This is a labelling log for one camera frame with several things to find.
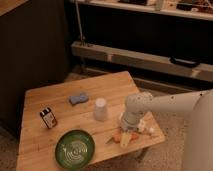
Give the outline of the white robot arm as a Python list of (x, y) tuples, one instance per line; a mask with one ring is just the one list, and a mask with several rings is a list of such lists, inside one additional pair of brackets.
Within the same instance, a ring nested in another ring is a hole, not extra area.
[(154, 97), (149, 92), (126, 97), (120, 127), (134, 131), (147, 112), (189, 114), (182, 171), (213, 171), (213, 89)]

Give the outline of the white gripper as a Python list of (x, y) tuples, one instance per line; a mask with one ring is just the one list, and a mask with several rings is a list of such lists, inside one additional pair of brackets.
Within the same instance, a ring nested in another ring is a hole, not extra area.
[(142, 118), (141, 114), (131, 114), (128, 112), (123, 112), (119, 116), (119, 126), (121, 130), (124, 131), (121, 135), (120, 147), (126, 148), (129, 143), (130, 134), (128, 131), (136, 131)]

